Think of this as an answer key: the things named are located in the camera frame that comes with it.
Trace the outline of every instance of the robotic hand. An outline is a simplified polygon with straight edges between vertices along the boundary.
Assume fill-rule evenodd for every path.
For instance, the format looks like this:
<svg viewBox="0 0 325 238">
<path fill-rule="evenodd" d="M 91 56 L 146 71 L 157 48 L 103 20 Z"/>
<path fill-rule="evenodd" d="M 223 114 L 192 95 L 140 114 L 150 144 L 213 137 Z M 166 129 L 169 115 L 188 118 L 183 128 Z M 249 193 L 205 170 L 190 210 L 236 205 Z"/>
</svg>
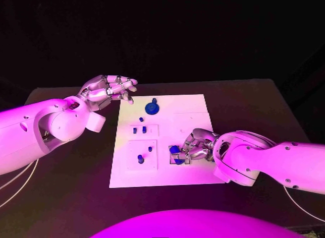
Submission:
<svg viewBox="0 0 325 238">
<path fill-rule="evenodd" d="M 130 78 L 98 75 L 85 82 L 75 96 L 0 112 L 0 175 L 74 140 L 84 128 L 98 132 L 104 117 L 93 111 L 111 100 L 123 99 L 131 104 L 126 89 L 134 92 L 134 84 Z"/>
<path fill-rule="evenodd" d="M 325 145 L 275 144 L 248 131 L 218 135 L 195 128 L 173 159 L 213 160 L 213 175 L 223 181 L 252 186 L 265 173 L 284 187 L 325 194 Z"/>
</svg>

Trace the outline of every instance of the small blue piece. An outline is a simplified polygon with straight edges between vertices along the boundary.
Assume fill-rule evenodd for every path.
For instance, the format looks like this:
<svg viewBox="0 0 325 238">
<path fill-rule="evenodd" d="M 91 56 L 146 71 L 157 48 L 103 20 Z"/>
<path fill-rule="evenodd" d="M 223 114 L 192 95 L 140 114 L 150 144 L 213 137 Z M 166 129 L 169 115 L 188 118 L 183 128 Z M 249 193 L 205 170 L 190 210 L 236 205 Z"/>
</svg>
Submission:
<svg viewBox="0 0 325 238">
<path fill-rule="evenodd" d="M 185 160 L 180 160 L 180 159 L 173 159 L 173 161 L 175 161 L 175 164 L 176 164 L 176 165 L 180 165 L 180 164 L 183 164 L 183 162 L 185 162 Z"/>
<path fill-rule="evenodd" d="M 140 164 L 143 163 L 142 155 L 137 155 L 137 162 L 139 162 Z"/>
<path fill-rule="evenodd" d="M 159 111 L 159 107 L 157 107 L 157 104 L 156 104 L 156 99 L 152 98 L 152 102 L 144 105 L 144 112 L 149 115 L 154 115 L 157 113 L 157 111 Z"/>
<path fill-rule="evenodd" d="M 179 148 L 177 148 L 176 145 L 170 146 L 170 148 L 169 148 L 169 152 L 170 152 L 170 154 L 176 154 L 176 153 L 179 153 Z"/>
</svg>

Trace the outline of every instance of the dark table surface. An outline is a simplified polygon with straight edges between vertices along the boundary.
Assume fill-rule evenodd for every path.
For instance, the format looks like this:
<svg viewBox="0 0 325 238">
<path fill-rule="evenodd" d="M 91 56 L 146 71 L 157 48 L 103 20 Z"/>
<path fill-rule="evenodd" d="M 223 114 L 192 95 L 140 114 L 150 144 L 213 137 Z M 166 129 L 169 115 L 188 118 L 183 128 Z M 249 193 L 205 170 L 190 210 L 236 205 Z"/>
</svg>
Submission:
<svg viewBox="0 0 325 238">
<path fill-rule="evenodd" d="M 77 91 L 78 87 L 37 88 L 26 104 L 64 98 Z M 271 80 L 144 84 L 130 95 L 177 94 L 203 94 L 215 133 L 239 129 L 275 142 L 308 141 Z M 0 237 L 88 237 L 127 218 L 170 209 L 228 211 L 282 227 L 321 224 L 294 206 L 281 185 L 262 173 L 252 187 L 231 182 L 108 188 L 117 112 L 119 101 L 113 101 L 98 111 L 106 117 L 100 133 L 85 130 L 39 159 L 24 189 L 0 208 Z M 22 185 L 29 171 L 0 191 L 0 204 Z M 0 185 L 16 173 L 0 176 Z M 325 195 L 293 189 L 290 193 L 305 210 L 325 219 Z"/>
</svg>

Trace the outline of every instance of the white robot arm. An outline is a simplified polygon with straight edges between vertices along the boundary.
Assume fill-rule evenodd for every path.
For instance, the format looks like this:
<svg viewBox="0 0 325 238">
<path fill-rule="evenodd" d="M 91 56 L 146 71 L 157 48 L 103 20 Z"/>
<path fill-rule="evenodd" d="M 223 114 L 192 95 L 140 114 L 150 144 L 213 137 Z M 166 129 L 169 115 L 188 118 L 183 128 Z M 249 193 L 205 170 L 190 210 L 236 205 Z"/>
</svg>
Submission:
<svg viewBox="0 0 325 238">
<path fill-rule="evenodd" d="M 93 111 L 111 100 L 123 99 L 131 104 L 126 89 L 136 91 L 134 84 L 136 80 L 130 78 L 98 75 L 87 81 L 75 96 L 0 112 L 0 175 L 74 140 L 84 128 L 98 132 L 104 117 Z"/>
<path fill-rule="evenodd" d="M 265 173 L 284 187 L 325 194 L 325 145 L 282 142 L 248 131 L 218 135 L 195 128 L 173 159 L 215 162 L 213 175 L 223 181 L 252 186 Z"/>
</svg>

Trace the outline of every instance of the cable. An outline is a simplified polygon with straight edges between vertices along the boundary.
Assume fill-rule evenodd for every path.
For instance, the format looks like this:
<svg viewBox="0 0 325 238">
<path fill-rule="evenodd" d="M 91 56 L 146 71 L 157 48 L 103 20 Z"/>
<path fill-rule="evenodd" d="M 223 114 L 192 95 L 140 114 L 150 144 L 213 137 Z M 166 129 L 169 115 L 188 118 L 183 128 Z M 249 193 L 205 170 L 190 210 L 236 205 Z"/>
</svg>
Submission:
<svg viewBox="0 0 325 238">
<path fill-rule="evenodd" d="M 32 162 L 25 166 L 24 170 L 16 174 L 16 176 L 0 187 L 0 189 L 2 189 L 16 179 L 16 177 L 25 172 L 31 164 Z"/>
<path fill-rule="evenodd" d="M 29 174 L 29 176 L 28 176 L 28 178 L 26 178 L 26 180 L 25 180 L 25 182 L 24 182 L 21 188 L 18 189 L 18 191 L 15 192 L 15 194 L 8 198 L 8 200 L 0 205 L 0 208 L 9 202 L 9 200 L 14 198 L 14 196 L 16 195 L 16 193 L 18 193 L 18 192 L 21 191 L 21 189 L 24 188 L 24 186 L 25 186 L 25 184 L 26 184 L 26 182 L 28 182 L 28 180 L 29 180 L 29 178 L 31 178 L 32 172 L 34 172 L 34 170 L 35 170 L 37 163 L 38 163 L 38 159 L 35 160 L 35 164 L 34 164 L 34 167 L 32 167 L 32 170 L 31 170 L 31 174 Z"/>
<path fill-rule="evenodd" d="M 317 218 L 314 215 L 311 215 L 300 206 L 298 206 L 298 204 L 294 202 L 294 200 L 293 200 L 293 198 L 291 198 L 291 196 L 288 195 L 288 192 L 287 192 L 287 189 L 285 189 L 285 187 L 282 186 L 282 188 L 284 188 L 284 191 L 285 191 L 285 194 L 287 194 L 287 196 L 288 196 L 288 198 L 290 198 L 290 200 L 291 200 L 291 202 L 297 205 L 297 207 L 313 217 L 313 218 L 316 218 L 318 221 L 321 221 L 321 222 L 325 222 L 325 220 L 323 219 L 320 219 L 320 218 Z"/>
</svg>

